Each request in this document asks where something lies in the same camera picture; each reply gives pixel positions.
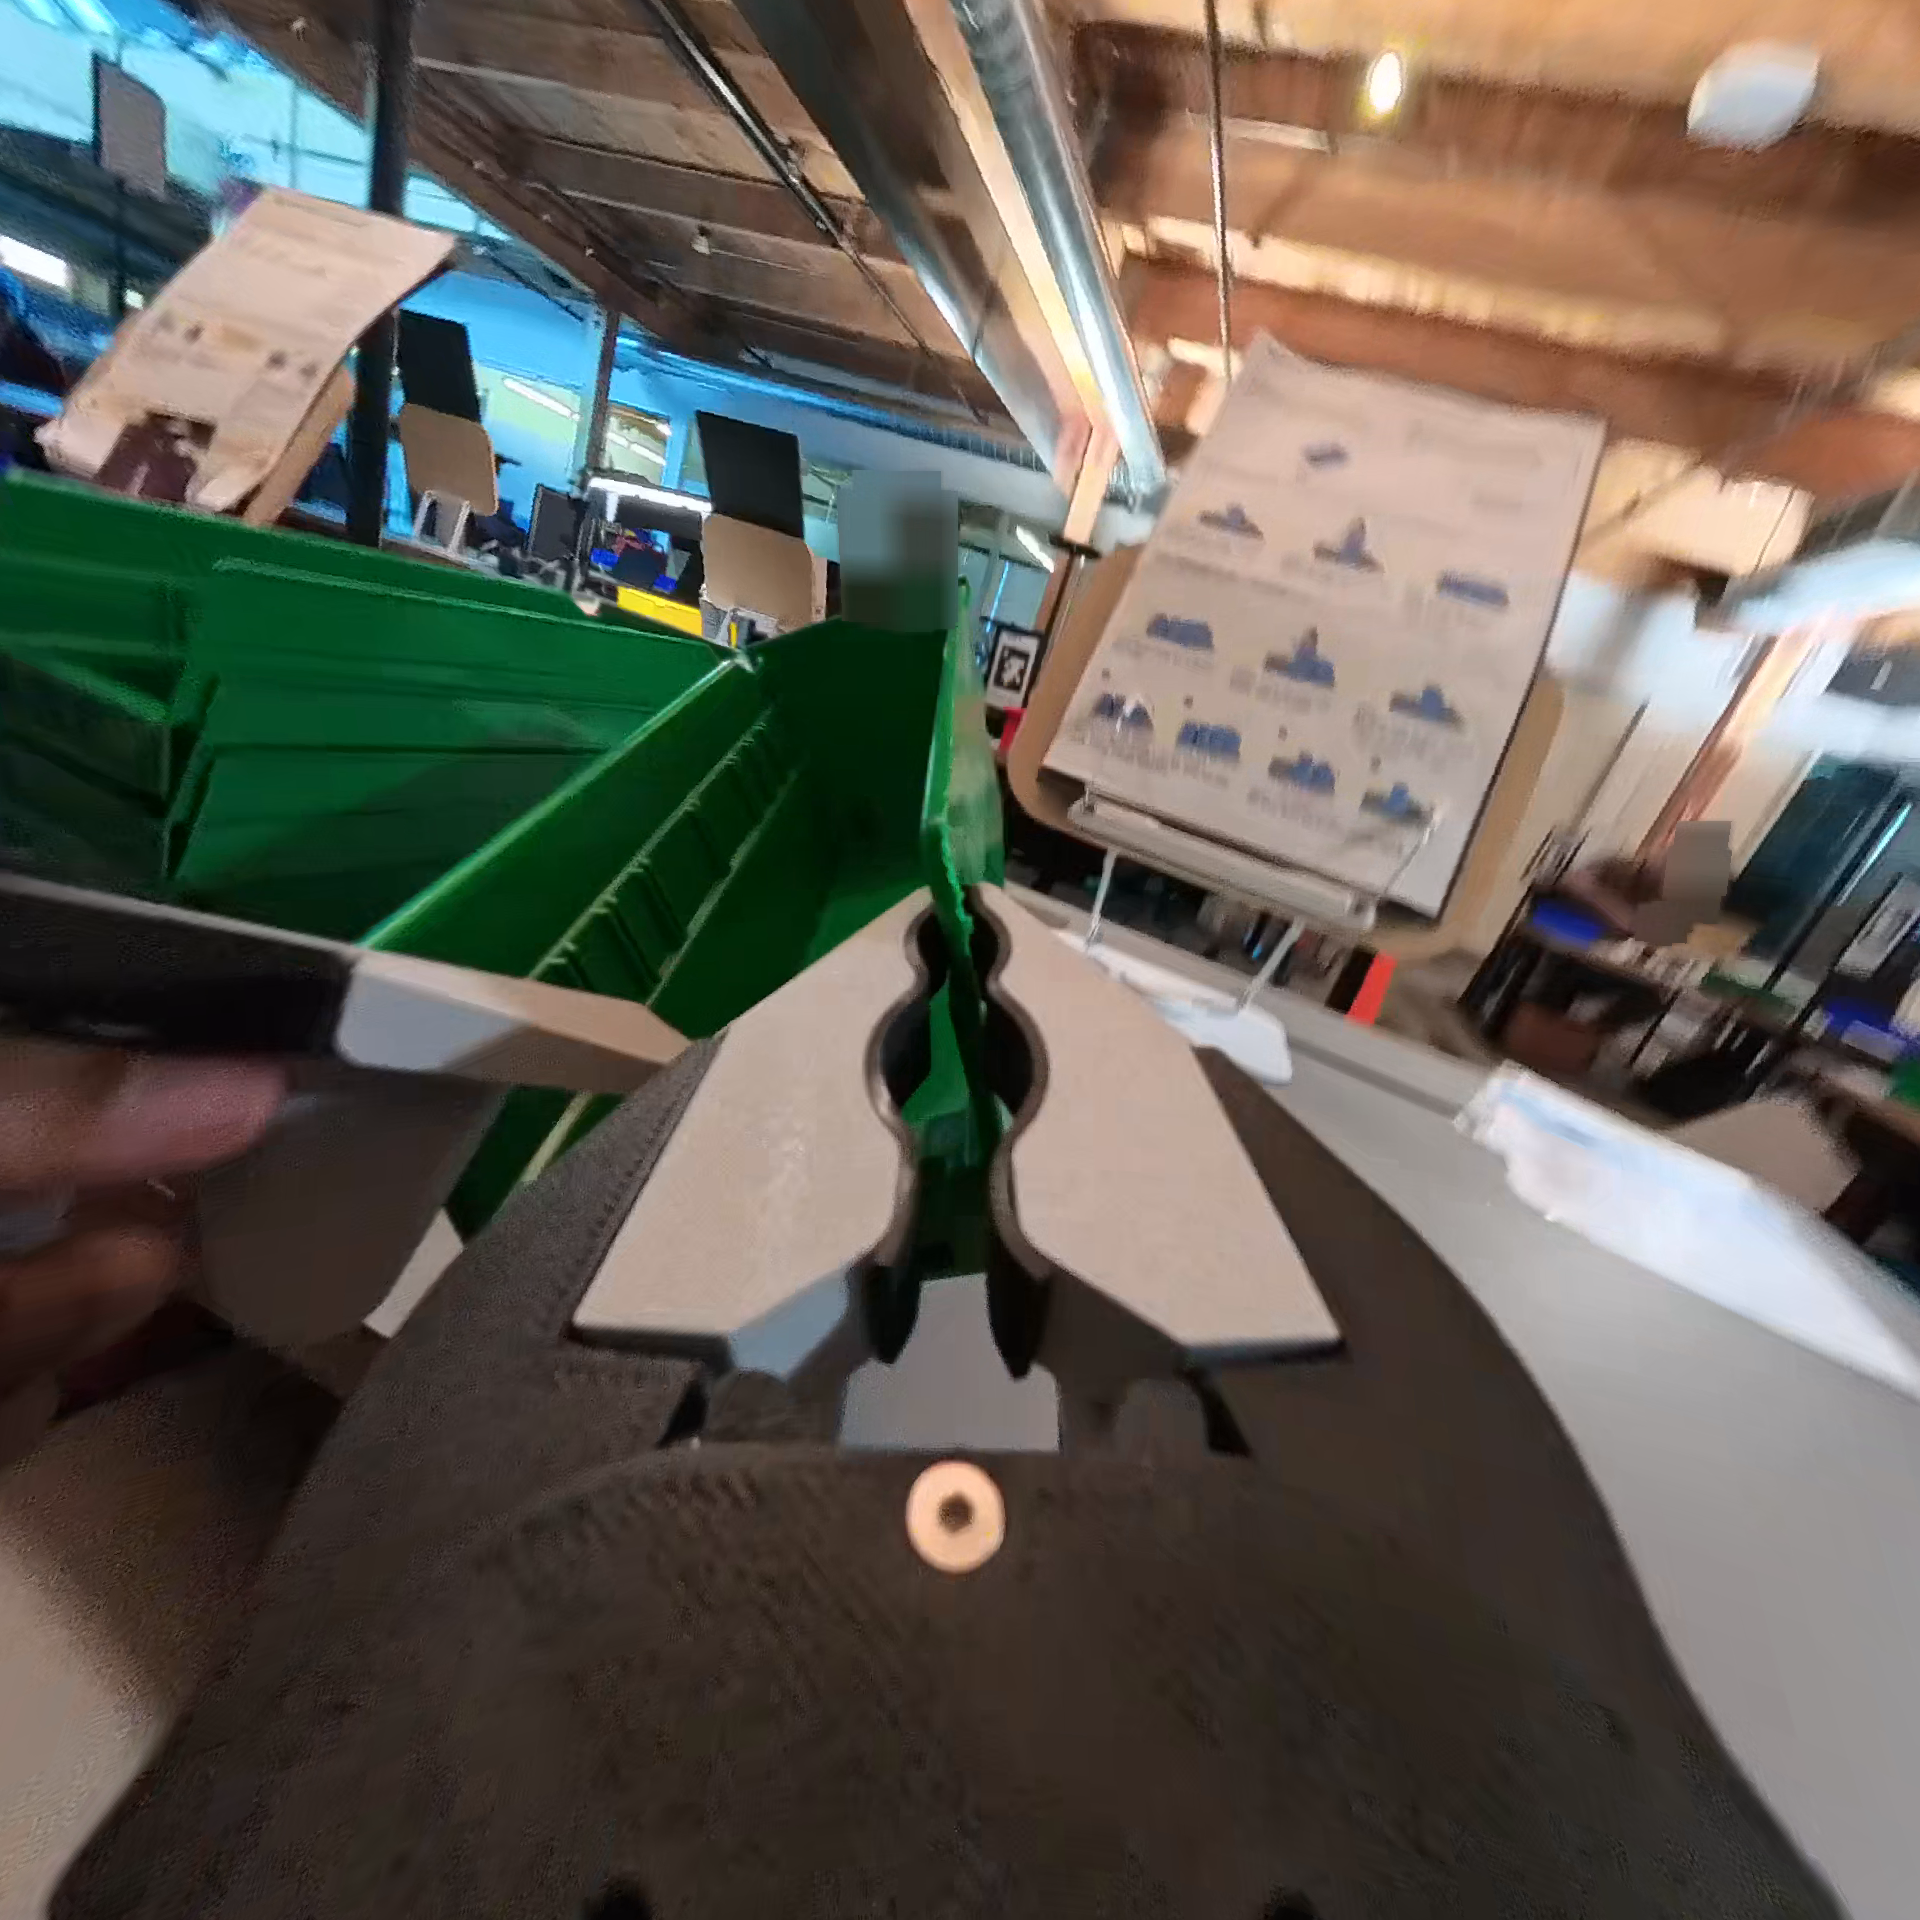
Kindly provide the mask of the grey desk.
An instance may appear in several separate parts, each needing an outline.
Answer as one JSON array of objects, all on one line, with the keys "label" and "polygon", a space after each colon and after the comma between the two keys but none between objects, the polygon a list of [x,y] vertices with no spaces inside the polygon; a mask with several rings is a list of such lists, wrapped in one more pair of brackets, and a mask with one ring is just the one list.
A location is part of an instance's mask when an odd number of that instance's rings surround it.
[{"label": "grey desk", "polygon": [[1916,1916],[1916,1392],[1550,1222],[1456,1126],[1489,1078],[1291,994],[1255,1088],[1489,1312],[1695,1698],[1850,1916]]}]

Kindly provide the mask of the black display panel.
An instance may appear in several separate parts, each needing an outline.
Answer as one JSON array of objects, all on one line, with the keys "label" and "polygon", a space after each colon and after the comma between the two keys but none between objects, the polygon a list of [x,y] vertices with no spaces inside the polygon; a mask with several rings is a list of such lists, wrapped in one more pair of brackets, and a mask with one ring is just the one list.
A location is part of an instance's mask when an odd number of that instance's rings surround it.
[{"label": "black display panel", "polygon": [[714,410],[695,413],[712,513],[804,542],[800,439]]}]

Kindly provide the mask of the silver spiral air duct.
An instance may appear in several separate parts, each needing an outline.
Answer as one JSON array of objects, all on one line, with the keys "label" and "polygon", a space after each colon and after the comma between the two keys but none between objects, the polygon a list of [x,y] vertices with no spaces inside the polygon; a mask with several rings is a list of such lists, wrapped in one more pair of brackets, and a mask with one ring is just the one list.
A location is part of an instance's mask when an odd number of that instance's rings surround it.
[{"label": "silver spiral air duct", "polygon": [[1060,65],[1042,4],[956,1],[959,31],[1014,165],[1048,270],[1116,436],[1131,500],[1156,508],[1169,487],[1134,335],[1102,242]]}]

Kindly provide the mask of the white printed papers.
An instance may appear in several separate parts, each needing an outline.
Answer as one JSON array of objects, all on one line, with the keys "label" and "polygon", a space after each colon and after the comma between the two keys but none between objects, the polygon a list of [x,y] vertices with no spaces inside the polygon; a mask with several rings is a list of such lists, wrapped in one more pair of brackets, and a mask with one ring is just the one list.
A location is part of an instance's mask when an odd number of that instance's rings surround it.
[{"label": "white printed papers", "polygon": [[1896,1287],[1776,1189],[1511,1066],[1455,1125],[1552,1225],[1916,1400],[1916,1322]]}]

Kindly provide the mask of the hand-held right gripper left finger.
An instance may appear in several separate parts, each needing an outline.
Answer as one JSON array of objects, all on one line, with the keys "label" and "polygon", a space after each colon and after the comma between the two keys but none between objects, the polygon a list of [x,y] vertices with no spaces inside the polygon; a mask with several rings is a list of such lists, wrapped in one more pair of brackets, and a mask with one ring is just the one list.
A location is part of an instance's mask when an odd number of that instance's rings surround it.
[{"label": "hand-held right gripper left finger", "polygon": [[593,1270],[584,1344],[694,1369],[662,1449],[695,1449],[714,1396],[756,1380],[840,1446],[924,1446],[874,1370],[920,1316],[905,1102],[928,1076],[939,932],[916,892],[735,1018]]}]

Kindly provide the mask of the white ceiling device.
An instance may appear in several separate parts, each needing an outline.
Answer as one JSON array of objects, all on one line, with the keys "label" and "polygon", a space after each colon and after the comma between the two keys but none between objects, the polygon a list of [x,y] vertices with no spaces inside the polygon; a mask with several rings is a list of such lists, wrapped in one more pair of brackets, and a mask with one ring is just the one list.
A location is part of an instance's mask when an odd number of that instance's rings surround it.
[{"label": "white ceiling device", "polygon": [[1823,58],[1804,44],[1744,40],[1716,55],[1687,97],[1687,137],[1726,152],[1761,152],[1799,127],[1817,97]]}]

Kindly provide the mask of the person's beige trousers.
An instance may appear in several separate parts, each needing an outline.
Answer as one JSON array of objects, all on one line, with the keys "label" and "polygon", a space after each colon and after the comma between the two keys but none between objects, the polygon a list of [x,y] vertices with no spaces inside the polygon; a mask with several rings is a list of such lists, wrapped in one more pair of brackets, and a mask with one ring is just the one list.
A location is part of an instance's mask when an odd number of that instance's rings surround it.
[{"label": "person's beige trousers", "polygon": [[210,1350],[76,1410],[4,1469],[3,1916],[47,1916],[167,1736],[384,1346]]}]

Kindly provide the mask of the instruction poster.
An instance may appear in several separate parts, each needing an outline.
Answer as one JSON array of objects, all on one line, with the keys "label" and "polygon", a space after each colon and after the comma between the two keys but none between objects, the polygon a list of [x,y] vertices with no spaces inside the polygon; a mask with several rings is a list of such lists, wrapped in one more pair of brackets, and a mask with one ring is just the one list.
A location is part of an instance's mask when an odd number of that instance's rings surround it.
[{"label": "instruction poster", "polygon": [[1044,772],[1438,920],[1540,676],[1595,416],[1258,335]]}]

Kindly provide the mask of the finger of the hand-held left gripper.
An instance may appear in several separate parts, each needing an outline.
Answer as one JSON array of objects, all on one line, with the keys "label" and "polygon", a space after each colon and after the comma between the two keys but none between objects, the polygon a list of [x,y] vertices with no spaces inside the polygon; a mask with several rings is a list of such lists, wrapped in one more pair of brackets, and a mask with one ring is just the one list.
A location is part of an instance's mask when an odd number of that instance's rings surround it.
[{"label": "finger of the hand-held left gripper", "polygon": [[331,1028],[353,1066],[625,1096],[689,1049],[648,1006],[415,954],[359,950]]}]

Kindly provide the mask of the cardboard poster stand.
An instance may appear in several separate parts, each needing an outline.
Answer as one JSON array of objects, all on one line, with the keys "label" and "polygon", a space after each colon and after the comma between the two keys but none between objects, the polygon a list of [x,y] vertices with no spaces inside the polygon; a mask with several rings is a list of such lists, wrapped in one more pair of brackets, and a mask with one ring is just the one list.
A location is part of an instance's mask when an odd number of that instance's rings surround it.
[{"label": "cardboard poster stand", "polygon": [[264,188],[114,332],[39,450],[119,496],[270,525],[348,421],[354,346],[456,249],[454,231]]},{"label": "cardboard poster stand", "polygon": [[[1545,673],[1536,678],[1518,730],[1502,764],[1486,810],[1472,837],[1471,858],[1440,918],[1418,918],[1353,886],[1332,885],[1308,871],[1283,869],[1190,830],[1175,830],[1138,810],[1083,790],[1079,783],[1044,772],[1044,754],[1066,718],[1073,688],[1106,631],[1121,590],[1128,584],[1138,546],[1126,546],[1098,562],[1064,626],[1048,645],[1048,657],[1032,688],[1008,776],[1024,810],[1102,853],[1088,929],[1078,936],[1079,953],[1182,1031],[1199,1046],[1215,1046],[1254,1076],[1281,1085],[1289,1078],[1289,1046],[1283,1021],[1258,1010],[1258,998],[1281,969],[1281,957],[1308,929],[1326,932],[1350,948],[1374,957],[1430,957],[1462,945],[1491,911],[1497,885],[1518,876],[1516,844],[1529,821],[1552,740],[1564,725],[1564,689]],[[1212,989],[1178,983],[1167,962],[1121,954],[1104,929],[1104,905],[1121,864],[1137,864],[1167,877],[1187,879],[1228,905],[1267,911],[1281,926],[1281,940],[1254,983]]]}]

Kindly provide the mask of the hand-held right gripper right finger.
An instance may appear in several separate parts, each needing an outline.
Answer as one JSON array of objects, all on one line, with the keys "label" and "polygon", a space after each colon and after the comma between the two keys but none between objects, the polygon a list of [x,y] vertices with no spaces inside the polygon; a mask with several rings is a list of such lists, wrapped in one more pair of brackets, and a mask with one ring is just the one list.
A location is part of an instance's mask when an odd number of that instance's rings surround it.
[{"label": "hand-held right gripper right finger", "polygon": [[1342,1353],[1201,1053],[999,885],[972,908],[992,1336],[1054,1383],[1064,1441],[1111,1438],[1144,1385],[1209,1423],[1224,1378]]}]

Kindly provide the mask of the black pole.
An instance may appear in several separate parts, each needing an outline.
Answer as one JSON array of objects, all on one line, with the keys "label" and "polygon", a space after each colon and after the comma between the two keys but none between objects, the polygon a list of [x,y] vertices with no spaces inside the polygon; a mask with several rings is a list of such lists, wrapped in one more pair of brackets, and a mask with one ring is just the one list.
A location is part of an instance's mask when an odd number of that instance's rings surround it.
[{"label": "black pole", "polygon": [[[371,167],[369,207],[403,216],[412,162],[417,112],[417,24],[419,1],[371,4]],[[354,346],[354,392],[348,418],[348,510],[351,542],[378,549],[388,516],[388,460],[394,441],[394,373],[399,358],[395,306],[369,325]]]}]

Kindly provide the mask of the person's left hand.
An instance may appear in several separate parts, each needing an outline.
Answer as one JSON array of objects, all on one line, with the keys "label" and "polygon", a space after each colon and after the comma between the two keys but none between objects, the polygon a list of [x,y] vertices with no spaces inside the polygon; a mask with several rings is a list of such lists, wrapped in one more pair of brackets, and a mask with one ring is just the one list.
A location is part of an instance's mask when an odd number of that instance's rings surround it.
[{"label": "person's left hand", "polygon": [[283,1100],[275,1063],[4,1041],[4,1216],[33,1225],[3,1256],[4,1465],[55,1421],[70,1375],[178,1289],[182,1185],[249,1151]]}]

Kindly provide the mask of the silver rectangular air duct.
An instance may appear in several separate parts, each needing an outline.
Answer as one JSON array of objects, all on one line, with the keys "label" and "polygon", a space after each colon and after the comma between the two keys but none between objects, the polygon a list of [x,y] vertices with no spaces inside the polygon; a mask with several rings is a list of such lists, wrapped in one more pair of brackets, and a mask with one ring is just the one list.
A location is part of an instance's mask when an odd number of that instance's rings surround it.
[{"label": "silver rectangular air duct", "polygon": [[742,1],[739,10],[1001,408],[1067,488],[1099,425],[1092,374],[951,6]]}]

